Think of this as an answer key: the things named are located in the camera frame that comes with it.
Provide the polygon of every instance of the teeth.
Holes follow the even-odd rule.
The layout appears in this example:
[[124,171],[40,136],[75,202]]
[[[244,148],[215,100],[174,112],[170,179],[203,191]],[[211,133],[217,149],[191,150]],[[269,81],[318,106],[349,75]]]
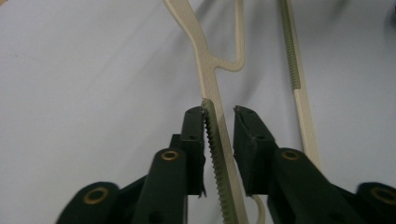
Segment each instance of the teeth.
[[215,114],[215,108],[210,100],[204,99],[202,107],[205,111],[205,126],[209,138],[209,147],[213,168],[215,170],[216,184],[218,186],[218,195],[221,206],[221,213],[224,224],[233,223],[233,204],[231,192],[228,191],[228,176],[224,173],[225,161],[222,157],[222,145],[219,139],[219,127]]

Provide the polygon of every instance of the white surface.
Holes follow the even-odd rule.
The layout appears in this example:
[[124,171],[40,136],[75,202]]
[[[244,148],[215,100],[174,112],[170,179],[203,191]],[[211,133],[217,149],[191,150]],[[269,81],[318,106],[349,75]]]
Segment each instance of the white surface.
[[[191,4],[231,60],[233,1]],[[394,4],[293,1],[323,172],[352,191],[396,186]],[[245,68],[218,73],[230,136],[243,105],[281,147],[301,148],[276,1],[245,13]],[[86,185],[135,181],[201,103],[191,44],[161,1],[8,1],[0,78],[0,223],[53,223]],[[206,157],[208,197],[190,198],[189,223],[221,223]],[[247,210],[255,220],[252,200]]]

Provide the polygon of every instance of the gray surface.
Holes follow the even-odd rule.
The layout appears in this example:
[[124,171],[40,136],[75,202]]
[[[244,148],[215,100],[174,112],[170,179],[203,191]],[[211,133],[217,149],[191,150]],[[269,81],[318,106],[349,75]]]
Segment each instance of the gray surface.
[[[191,4],[209,47],[232,59],[233,1]],[[394,4],[293,1],[323,172],[353,191],[396,186]],[[229,133],[243,105],[301,148],[276,1],[245,12],[246,66],[218,71]],[[82,187],[133,182],[201,103],[190,42],[161,1],[8,1],[0,36],[1,223],[53,223]],[[189,223],[221,222],[210,161],[205,183]]]

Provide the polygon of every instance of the dark object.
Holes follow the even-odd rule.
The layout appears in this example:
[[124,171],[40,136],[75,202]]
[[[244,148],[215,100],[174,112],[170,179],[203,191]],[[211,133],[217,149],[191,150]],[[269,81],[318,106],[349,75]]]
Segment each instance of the dark object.
[[396,189],[332,185],[304,153],[278,148],[251,109],[235,108],[233,147],[246,194],[268,195],[275,223],[396,223]]
[[204,188],[204,113],[188,110],[181,134],[154,157],[148,175],[124,189],[98,182],[81,189],[58,224],[181,224],[187,220],[187,195]]

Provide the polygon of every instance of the green serrated strip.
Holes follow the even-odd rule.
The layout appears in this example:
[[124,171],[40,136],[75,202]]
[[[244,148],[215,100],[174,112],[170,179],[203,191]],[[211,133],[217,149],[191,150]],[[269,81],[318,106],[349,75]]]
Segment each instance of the green serrated strip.
[[213,168],[215,170],[216,184],[223,216],[223,223],[232,224],[237,220],[235,202],[231,192],[230,178],[228,177],[224,151],[221,145],[219,126],[216,118],[213,102],[204,99],[202,107],[205,111],[205,125],[209,138],[210,153],[212,155]]
[[286,54],[288,57],[289,73],[291,86],[294,90],[301,88],[299,68],[297,63],[297,52],[294,47],[292,23],[290,20],[290,12],[288,0],[279,0],[280,15],[282,17],[283,37],[285,39]]

